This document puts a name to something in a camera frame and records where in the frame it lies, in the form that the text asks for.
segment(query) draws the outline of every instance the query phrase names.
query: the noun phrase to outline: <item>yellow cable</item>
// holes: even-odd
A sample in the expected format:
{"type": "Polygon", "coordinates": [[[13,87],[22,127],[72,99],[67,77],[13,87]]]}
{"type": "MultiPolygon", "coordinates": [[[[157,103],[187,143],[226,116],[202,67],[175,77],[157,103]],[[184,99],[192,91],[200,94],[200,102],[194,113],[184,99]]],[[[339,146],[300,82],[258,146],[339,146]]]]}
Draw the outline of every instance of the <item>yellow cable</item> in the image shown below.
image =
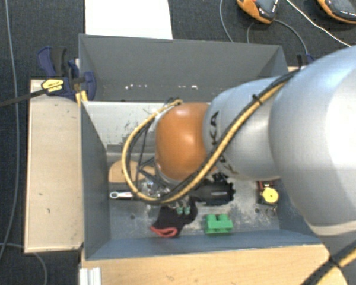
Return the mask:
{"type": "MultiPolygon", "coordinates": [[[[341,268],[347,266],[348,264],[352,263],[353,261],[356,260],[356,248],[354,250],[352,250],[352,252],[350,252],[348,255],[346,255],[345,257],[343,257],[340,261],[339,261],[339,266],[341,268]]],[[[330,277],[332,277],[334,274],[340,274],[340,270],[337,266],[331,268],[328,272],[326,272],[322,278],[317,282],[317,285],[325,285],[327,283],[327,280],[330,279],[330,277]]]]}
{"type": "Polygon", "coordinates": [[[345,256],[344,258],[342,258],[339,261],[339,266],[340,267],[345,267],[347,266],[349,263],[353,262],[356,260],[356,248],[347,256],[345,256]]]}
{"type": "Polygon", "coordinates": [[[332,280],[339,280],[337,279],[340,275],[340,270],[335,266],[332,267],[325,275],[316,283],[317,285],[330,285],[332,280]]]}
{"type": "Polygon", "coordinates": [[[159,114],[161,114],[162,112],[166,111],[167,109],[179,105],[181,104],[183,101],[180,99],[177,99],[175,101],[173,101],[172,103],[169,103],[167,106],[162,107],[161,109],[158,109],[156,112],[154,112],[152,115],[150,115],[149,117],[146,118],[146,120],[144,120],[141,124],[138,125],[138,127],[130,134],[130,136],[128,137],[128,139],[125,141],[124,144],[124,148],[122,151],[122,155],[121,155],[121,163],[122,163],[122,170],[124,173],[124,177],[125,177],[125,181],[128,184],[128,186],[130,187],[130,189],[132,190],[133,193],[137,194],[137,196],[139,196],[140,198],[147,200],[147,201],[157,201],[158,198],[154,198],[154,197],[149,197],[148,195],[145,195],[143,193],[140,193],[138,188],[133,184],[131,177],[129,176],[128,170],[126,168],[126,154],[128,152],[128,148],[129,145],[132,141],[132,139],[134,138],[134,136],[152,119],[154,119],[155,117],[157,117],[159,114]]]}
{"type": "MultiPolygon", "coordinates": [[[[236,132],[240,129],[242,124],[246,122],[246,120],[259,108],[259,106],[267,101],[270,97],[272,97],[286,82],[283,82],[281,84],[276,85],[274,88],[271,90],[267,91],[261,98],[257,101],[255,101],[251,107],[249,107],[244,114],[241,115],[241,117],[238,118],[238,120],[235,122],[235,124],[231,127],[227,135],[223,138],[223,140],[220,142],[218,148],[215,150],[213,155],[210,157],[208,160],[207,164],[202,168],[202,170],[194,177],[194,179],[186,186],[184,187],[181,191],[177,192],[174,194],[172,197],[165,199],[164,201],[161,202],[161,204],[168,204],[173,201],[178,200],[180,197],[184,196],[187,194],[191,189],[193,189],[200,181],[201,179],[206,176],[206,174],[209,172],[211,167],[216,163],[218,160],[219,156],[223,153],[224,149],[228,145],[228,143],[231,141],[233,136],[236,134],[236,132]]],[[[143,121],[142,124],[140,124],[128,137],[128,139],[125,142],[123,151],[122,151],[122,168],[123,168],[123,173],[125,176],[126,183],[130,187],[133,193],[135,193],[138,197],[142,198],[143,200],[146,201],[158,201],[159,198],[154,198],[150,197],[148,195],[143,194],[138,190],[138,188],[133,184],[128,171],[126,170],[126,153],[128,152],[129,145],[131,143],[131,140],[134,138],[134,136],[152,119],[154,119],[158,114],[161,112],[169,109],[170,107],[176,105],[178,103],[173,102],[170,105],[161,108],[151,116],[149,116],[145,121],[143,121]]]]}

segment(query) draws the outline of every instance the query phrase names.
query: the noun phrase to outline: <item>red wire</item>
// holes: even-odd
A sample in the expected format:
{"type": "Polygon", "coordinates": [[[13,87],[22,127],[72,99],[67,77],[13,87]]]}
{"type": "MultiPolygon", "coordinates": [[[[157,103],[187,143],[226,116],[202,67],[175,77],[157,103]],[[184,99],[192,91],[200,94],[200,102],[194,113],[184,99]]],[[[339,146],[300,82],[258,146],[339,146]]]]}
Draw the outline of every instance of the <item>red wire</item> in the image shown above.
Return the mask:
{"type": "Polygon", "coordinates": [[[173,236],[176,236],[178,233],[178,229],[175,227],[168,227],[168,228],[163,228],[163,229],[158,229],[153,226],[150,226],[150,230],[152,230],[154,233],[158,234],[162,238],[172,238],[173,236]]]}

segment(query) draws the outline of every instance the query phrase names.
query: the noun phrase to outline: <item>yellow button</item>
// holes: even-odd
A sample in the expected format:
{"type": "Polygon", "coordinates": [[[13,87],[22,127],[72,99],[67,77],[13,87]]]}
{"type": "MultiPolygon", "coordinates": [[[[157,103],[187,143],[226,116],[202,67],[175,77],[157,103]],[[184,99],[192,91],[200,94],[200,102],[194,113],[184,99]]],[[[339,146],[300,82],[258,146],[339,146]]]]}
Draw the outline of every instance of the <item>yellow button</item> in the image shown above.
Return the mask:
{"type": "Polygon", "coordinates": [[[277,190],[271,187],[266,187],[262,191],[261,196],[268,204],[275,204],[279,198],[277,190]]]}

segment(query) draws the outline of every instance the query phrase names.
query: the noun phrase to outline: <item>green block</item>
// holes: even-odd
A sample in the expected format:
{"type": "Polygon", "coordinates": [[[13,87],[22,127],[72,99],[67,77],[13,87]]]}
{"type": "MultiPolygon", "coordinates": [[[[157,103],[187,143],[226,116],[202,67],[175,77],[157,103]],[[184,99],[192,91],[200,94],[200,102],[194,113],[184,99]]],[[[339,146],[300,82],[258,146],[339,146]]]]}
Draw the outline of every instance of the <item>green block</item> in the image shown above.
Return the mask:
{"type": "Polygon", "coordinates": [[[233,223],[226,214],[208,214],[205,221],[204,232],[207,235],[219,235],[229,233],[233,229],[233,223]]]}

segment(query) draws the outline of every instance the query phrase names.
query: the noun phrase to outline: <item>wooden board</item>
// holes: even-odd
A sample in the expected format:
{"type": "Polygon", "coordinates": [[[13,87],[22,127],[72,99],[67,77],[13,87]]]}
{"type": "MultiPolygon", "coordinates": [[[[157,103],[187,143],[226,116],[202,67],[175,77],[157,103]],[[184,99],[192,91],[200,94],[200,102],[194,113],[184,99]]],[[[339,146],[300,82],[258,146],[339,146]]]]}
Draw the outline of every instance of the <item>wooden board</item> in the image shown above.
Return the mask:
{"type": "MultiPolygon", "coordinates": [[[[323,245],[85,261],[101,268],[102,285],[300,285],[328,259],[323,245]]],[[[339,272],[322,285],[346,285],[339,272]]]]}
{"type": "MultiPolygon", "coordinates": [[[[31,91],[40,82],[32,81],[31,91]]],[[[83,243],[78,131],[72,100],[30,100],[25,252],[78,249],[83,243]]]]}

